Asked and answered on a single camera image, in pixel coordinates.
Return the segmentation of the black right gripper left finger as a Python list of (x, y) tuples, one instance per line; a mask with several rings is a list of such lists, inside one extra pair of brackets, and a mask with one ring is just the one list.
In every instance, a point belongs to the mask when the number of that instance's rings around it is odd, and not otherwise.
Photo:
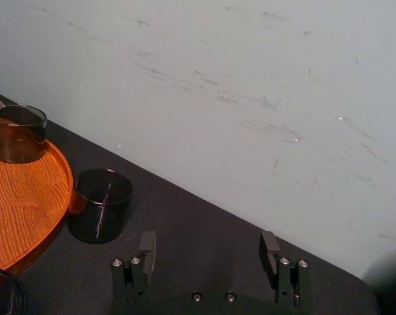
[(143, 232), (137, 252), (127, 261), (114, 259), (111, 264), (114, 308), (133, 308), (148, 301), (156, 260), (156, 233)]

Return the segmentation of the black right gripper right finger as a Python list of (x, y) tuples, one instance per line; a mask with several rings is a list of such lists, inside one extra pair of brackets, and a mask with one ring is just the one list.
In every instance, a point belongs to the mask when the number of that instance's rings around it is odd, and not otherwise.
[(307, 260), (293, 261), (283, 255), (271, 231), (262, 231), (260, 234), (259, 258), (275, 290), (276, 307), (310, 307), (310, 265)]

